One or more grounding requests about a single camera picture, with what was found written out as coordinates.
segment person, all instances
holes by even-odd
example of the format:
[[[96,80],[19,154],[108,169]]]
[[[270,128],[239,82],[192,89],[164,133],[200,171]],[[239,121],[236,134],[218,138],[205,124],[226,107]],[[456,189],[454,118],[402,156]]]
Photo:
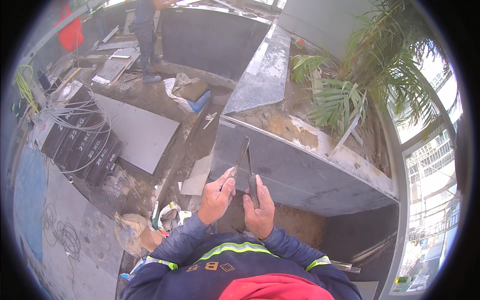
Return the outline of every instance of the person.
[[[361,299],[357,286],[320,251],[274,226],[275,206],[256,175],[260,208],[247,189],[245,225],[258,239],[206,236],[235,196],[233,168],[205,186],[200,208],[149,254],[120,293],[132,299]]]
[[[137,0],[131,32],[137,36],[138,45],[140,46],[140,65],[142,67],[142,82],[144,84],[162,80],[162,77],[152,75],[147,68],[149,61],[152,63],[161,61],[161,57],[155,55],[155,44],[158,39],[153,24],[155,11],[160,11],[176,2],[177,0],[166,2],[162,0]]]

